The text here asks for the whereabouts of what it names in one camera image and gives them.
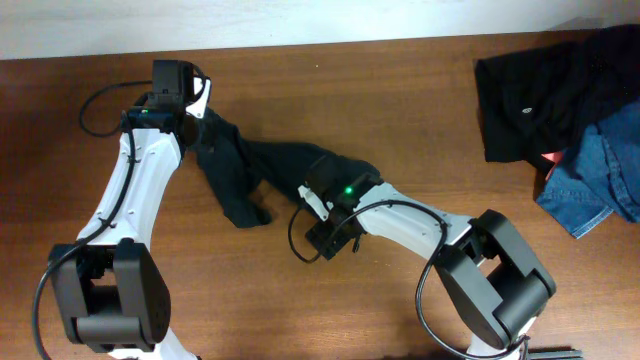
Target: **denim fabric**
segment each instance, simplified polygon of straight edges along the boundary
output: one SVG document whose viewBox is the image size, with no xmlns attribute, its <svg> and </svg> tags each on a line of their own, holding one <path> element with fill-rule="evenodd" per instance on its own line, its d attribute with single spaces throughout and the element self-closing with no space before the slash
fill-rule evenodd
<svg viewBox="0 0 640 360">
<path fill-rule="evenodd" d="M 612 212 L 640 221 L 640 101 L 588 126 L 536 202 L 580 238 Z"/>
</svg>

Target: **white wall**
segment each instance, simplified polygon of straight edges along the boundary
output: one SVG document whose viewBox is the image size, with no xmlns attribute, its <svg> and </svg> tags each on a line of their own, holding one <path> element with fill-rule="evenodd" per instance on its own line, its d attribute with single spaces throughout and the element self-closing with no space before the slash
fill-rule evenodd
<svg viewBox="0 0 640 360">
<path fill-rule="evenodd" d="M 597 28 L 639 0 L 2 0 L 0 59 Z"/>
</svg>

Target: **folded black cloth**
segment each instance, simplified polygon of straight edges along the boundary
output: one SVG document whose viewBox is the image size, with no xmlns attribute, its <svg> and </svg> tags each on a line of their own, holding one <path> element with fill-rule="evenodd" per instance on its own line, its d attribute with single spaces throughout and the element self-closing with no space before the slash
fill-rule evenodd
<svg viewBox="0 0 640 360">
<path fill-rule="evenodd" d="M 207 109 L 199 122 L 199 140 L 189 150 L 197 154 L 224 215 L 236 227 L 249 228 L 271 222 L 271 215 L 251 202 L 249 194 L 266 180 L 289 200 L 305 206 L 298 187 L 311 165 L 323 156 L 334 157 L 340 174 L 336 185 L 351 184 L 363 173 L 380 175 L 371 164 L 353 160 L 308 143 L 267 143 L 242 138 L 238 128 Z"/>
<path fill-rule="evenodd" d="M 529 160 L 575 145 L 584 129 L 640 95 L 640 25 L 584 43 L 480 60 L 475 67 L 486 161 Z"/>
</svg>

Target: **wooden surface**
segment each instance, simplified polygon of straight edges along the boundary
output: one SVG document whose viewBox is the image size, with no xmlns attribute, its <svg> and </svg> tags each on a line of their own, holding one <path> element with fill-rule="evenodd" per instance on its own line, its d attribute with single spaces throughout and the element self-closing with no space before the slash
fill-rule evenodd
<svg viewBox="0 0 640 360">
<path fill-rule="evenodd" d="M 0 352 L 36 356 L 33 291 L 55 243 L 74 241 L 95 210 L 117 138 L 82 133 L 82 102 L 104 85 L 150 77 L 151 61 L 180 58 L 212 77 L 210 106 L 244 136 L 307 141 L 370 161 L 400 191 L 453 213 L 504 213 L 558 284 L 530 332 L 533 347 L 570 345 L 589 359 L 640 351 L 640 227 L 611 216 L 572 239 L 533 201 L 526 163 L 488 164 L 477 121 L 474 59 L 584 33 L 475 36 L 299 47 L 149 53 L 0 62 Z M 87 117 L 106 129 L 142 89 L 99 99 Z M 169 286 L 171 326 L 203 359 L 378 359 L 437 349 L 418 324 L 413 295 L 425 261 L 381 238 L 360 252 L 305 265 L 291 254 L 294 206 L 262 184 L 275 220 L 239 230 L 222 214 L 193 154 L 164 194 L 153 257 Z M 312 219 L 294 235 L 302 240 Z M 298 246 L 306 254 L 311 247 Z M 448 341 L 469 331 L 437 277 L 425 312 Z M 106 358 L 64 336 L 50 288 L 42 332 L 55 359 Z"/>
</svg>

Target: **jeans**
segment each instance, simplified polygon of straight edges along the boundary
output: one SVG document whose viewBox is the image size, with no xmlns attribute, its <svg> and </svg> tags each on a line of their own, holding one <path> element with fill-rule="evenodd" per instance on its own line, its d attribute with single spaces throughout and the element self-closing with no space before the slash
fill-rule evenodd
<svg viewBox="0 0 640 360">
<path fill-rule="evenodd" d="M 640 99 L 589 125 L 536 202 L 575 238 L 613 212 L 640 221 Z"/>
</svg>

